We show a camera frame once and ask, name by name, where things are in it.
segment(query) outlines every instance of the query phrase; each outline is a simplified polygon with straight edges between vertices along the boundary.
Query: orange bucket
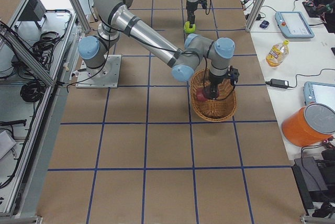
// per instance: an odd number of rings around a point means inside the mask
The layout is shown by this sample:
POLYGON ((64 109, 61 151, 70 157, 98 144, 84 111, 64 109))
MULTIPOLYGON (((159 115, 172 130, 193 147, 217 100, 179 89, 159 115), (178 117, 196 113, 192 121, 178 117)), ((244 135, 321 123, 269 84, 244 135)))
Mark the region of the orange bucket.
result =
POLYGON ((318 103, 304 106, 282 123, 282 131, 299 147, 314 144, 335 132, 335 111, 318 103))

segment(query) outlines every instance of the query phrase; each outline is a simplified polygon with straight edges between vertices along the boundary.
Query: light blue cap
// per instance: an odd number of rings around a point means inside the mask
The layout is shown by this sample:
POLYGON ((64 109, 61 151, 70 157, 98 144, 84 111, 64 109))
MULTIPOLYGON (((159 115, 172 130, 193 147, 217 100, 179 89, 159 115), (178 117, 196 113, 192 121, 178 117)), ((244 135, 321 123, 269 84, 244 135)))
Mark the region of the light blue cap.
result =
POLYGON ((95 57, 99 51, 99 48, 99 41, 93 36, 84 37, 78 43, 78 52, 85 60, 89 60, 95 57))
POLYGON ((194 70, 187 65, 179 64, 172 67, 171 74, 179 82, 186 82, 193 76, 194 70))
POLYGON ((200 36, 200 35, 198 35, 198 34, 189 34, 188 36, 187 36, 187 38, 186 38, 186 40, 185 40, 185 43, 184 43, 184 46, 185 46, 185 49, 187 49, 188 48, 188 46, 189 46, 189 44, 192 42, 192 40, 194 39, 194 38, 196 38, 197 36, 200 36))
POLYGON ((215 51, 220 57, 231 59, 235 51, 235 43, 230 38, 219 38, 214 43, 215 51))

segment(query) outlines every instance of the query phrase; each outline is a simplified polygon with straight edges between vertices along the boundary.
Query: yellow bottle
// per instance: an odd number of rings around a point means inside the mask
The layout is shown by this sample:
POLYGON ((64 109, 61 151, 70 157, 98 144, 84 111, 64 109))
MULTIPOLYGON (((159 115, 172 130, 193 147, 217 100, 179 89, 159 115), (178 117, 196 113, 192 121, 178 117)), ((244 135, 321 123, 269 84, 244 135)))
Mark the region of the yellow bottle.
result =
POLYGON ((266 61, 271 67, 280 65, 288 55, 288 40, 275 44, 266 56, 266 61))

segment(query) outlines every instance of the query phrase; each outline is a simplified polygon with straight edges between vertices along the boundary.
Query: tablet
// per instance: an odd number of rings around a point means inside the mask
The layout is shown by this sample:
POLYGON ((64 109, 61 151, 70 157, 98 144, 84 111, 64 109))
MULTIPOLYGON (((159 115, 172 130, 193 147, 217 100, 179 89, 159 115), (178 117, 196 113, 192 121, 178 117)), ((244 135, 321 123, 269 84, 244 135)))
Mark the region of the tablet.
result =
POLYGON ((286 38, 313 38, 314 33, 301 12, 276 12, 275 19, 286 38))
POLYGON ((320 103, 335 110, 335 84, 306 82, 304 85, 305 103, 320 103))

